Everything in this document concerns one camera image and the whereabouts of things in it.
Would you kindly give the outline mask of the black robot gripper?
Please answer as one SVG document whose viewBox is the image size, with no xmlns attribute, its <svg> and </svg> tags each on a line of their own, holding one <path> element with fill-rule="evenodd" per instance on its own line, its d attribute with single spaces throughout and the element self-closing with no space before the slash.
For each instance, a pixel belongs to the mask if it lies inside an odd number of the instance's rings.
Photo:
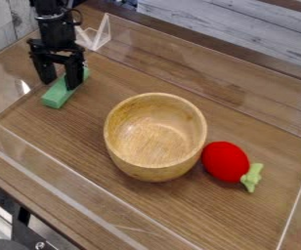
<svg viewBox="0 0 301 250">
<path fill-rule="evenodd" d="M 74 21 L 71 11 L 38 11 L 39 37 L 30 38 L 30 58 L 44 84 L 56 79 L 54 64 L 64 64 L 67 90 L 75 90 L 84 81 L 84 49 L 76 44 L 75 27 L 83 21 Z"/>
</svg>

